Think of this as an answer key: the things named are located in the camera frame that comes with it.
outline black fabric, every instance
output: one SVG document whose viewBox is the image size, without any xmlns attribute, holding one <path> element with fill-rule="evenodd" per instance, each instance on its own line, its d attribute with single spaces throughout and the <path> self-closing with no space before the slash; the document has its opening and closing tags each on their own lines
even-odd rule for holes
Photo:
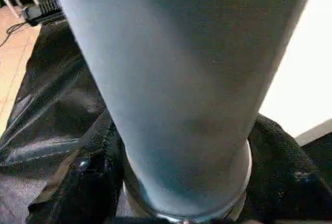
<svg viewBox="0 0 332 224">
<path fill-rule="evenodd" d="M 77 149 L 104 109 L 67 23 L 43 26 L 0 139 L 0 165 Z"/>
<path fill-rule="evenodd" d="M 321 172 L 309 149 L 264 116 L 248 139 L 253 169 L 240 220 L 331 219 L 330 167 Z M 24 223 L 28 206 L 29 224 L 102 223 L 107 215 L 111 223 L 121 151 L 69 26 L 43 26 L 0 140 L 0 223 Z"/>
<path fill-rule="evenodd" d="M 27 206 L 80 146 L 105 104 L 66 22 L 42 26 L 0 138 L 0 223 Z"/>
<path fill-rule="evenodd" d="M 86 145 L 74 154 L 59 185 L 48 184 L 29 206 L 28 224 L 103 223 L 115 216 L 123 178 L 122 142 L 107 110 L 81 140 Z"/>
<path fill-rule="evenodd" d="M 332 187 L 332 132 L 304 145 L 302 149 L 312 158 Z"/>
<path fill-rule="evenodd" d="M 258 115 L 247 195 L 257 219 L 332 219 L 332 191 L 310 157 L 274 121 Z"/>
</svg>

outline shiny metal base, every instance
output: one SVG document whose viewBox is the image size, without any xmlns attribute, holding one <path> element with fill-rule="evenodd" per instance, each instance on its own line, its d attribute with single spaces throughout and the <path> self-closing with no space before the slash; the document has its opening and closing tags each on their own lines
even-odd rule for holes
<svg viewBox="0 0 332 224">
<path fill-rule="evenodd" d="M 242 211 L 246 199 L 245 188 L 247 187 L 252 168 L 252 156 L 248 141 L 246 141 L 245 143 L 244 150 L 246 151 L 247 156 L 243 158 L 238 158 L 238 162 L 235 162 L 230 167 L 230 170 L 234 170 L 230 174 L 236 174 L 236 169 L 241 167 L 239 163 L 241 163 L 241 161 L 243 160 L 247 161 L 246 175 L 244 176 L 244 181 L 242 182 L 242 186 L 240 187 L 240 189 L 236 191 L 237 193 L 228 202 L 225 202 L 225 199 L 223 199 L 223 195 L 221 195 L 219 208 L 214 208 L 211 211 L 204 210 L 203 214 L 195 216 L 176 216 L 154 209 L 150 203 L 146 202 L 143 199 L 144 197 L 139 192 L 139 189 L 142 189 L 144 187 L 140 185 L 137 178 L 135 178 L 134 173 L 132 172 L 132 170 L 130 170 L 129 164 L 127 164 L 126 179 L 123 185 L 123 191 L 126 200 L 130 206 L 132 215 L 139 217 L 158 217 L 167 219 L 170 222 L 182 222 L 184 220 L 190 220 L 193 222 L 204 222 L 213 218 L 226 218 L 230 220 L 236 220 Z"/>
</svg>

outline beige floor tile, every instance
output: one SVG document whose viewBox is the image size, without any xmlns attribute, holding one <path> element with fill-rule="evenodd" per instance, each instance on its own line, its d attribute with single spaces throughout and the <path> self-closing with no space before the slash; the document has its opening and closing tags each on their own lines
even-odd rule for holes
<svg viewBox="0 0 332 224">
<path fill-rule="evenodd" d="M 16 18 L 6 6 L 0 8 L 0 19 L 0 30 L 24 22 L 23 18 Z"/>
<path fill-rule="evenodd" d="M 23 26 L 21 30 L 14 32 L 0 49 L 25 46 L 29 40 L 30 34 L 31 28 L 29 26 Z M 6 37 L 6 30 L 0 29 L 0 43 L 2 43 Z"/>
<path fill-rule="evenodd" d="M 35 27 L 31 27 L 31 34 L 28 40 L 28 44 L 35 44 L 37 37 L 39 35 L 40 32 L 40 25 L 35 26 Z"/>
<path fill-rule="evenodd" d="M 7 95 L 7 101 L 15 101 L 16 95 L 21 87 L 24 74 L 16 74 L 12 81 L 11 87 Z"/>
<path fill-rule="evenodd" d="M 32 50 L 33 50 L 34 44 L 28 44 L 25 47 L 25 50 L 23 52 L 19 67 L 17 69 L 17 74 L 24 75 L 26 71 L 26 63 L 29 60 Z"/>
<path fill-rule="evenodd" d="M 0 49 L 0 101 L 5 101 L 7 98 L 24 48 L 24 46 L 21 46 L 5 50 Z"/>
<path fill-rule="evenodd" d="M 6 129 L 7 120 L 11 113 L 13 105 L 14 101 L 7 101 L 4 104 L 3 109 L 0 113 L 0 136 L 3 134 L 4 130 Z"/>
</svg>

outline gray cylinder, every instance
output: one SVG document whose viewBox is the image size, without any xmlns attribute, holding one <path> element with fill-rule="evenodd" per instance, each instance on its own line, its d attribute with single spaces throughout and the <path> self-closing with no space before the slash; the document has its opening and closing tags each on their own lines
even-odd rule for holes
<svg viewBox="0 0 332 224">
<path fill-rule="evenodd" d="M 60 2 L 126 145 L 129 190 L 160 216 L 228 211 L 305 0 Z"/>
</svg>

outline white surface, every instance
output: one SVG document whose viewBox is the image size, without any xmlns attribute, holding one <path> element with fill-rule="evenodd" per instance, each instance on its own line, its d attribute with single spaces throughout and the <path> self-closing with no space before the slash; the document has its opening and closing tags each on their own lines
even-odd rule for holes
<svg viewBox="0 0 332 224">
<path fill-rule="evenodd" d="M 294 137 L 332 118 L 331 35 L 332 0 L 309 0 L 260 109 Z"/>
</svg>

